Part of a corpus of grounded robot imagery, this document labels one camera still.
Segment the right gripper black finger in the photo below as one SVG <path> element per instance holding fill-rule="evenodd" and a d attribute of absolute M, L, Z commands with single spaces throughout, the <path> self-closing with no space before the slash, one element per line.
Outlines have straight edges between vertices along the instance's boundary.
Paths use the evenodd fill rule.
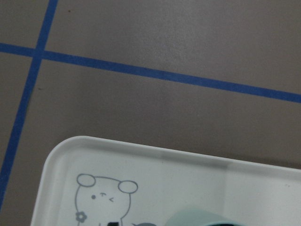
<path fill-rule="evenodd" d="M 119 222 L 118 221 L 109 222 L 108 226 L 119 226 Z"/>

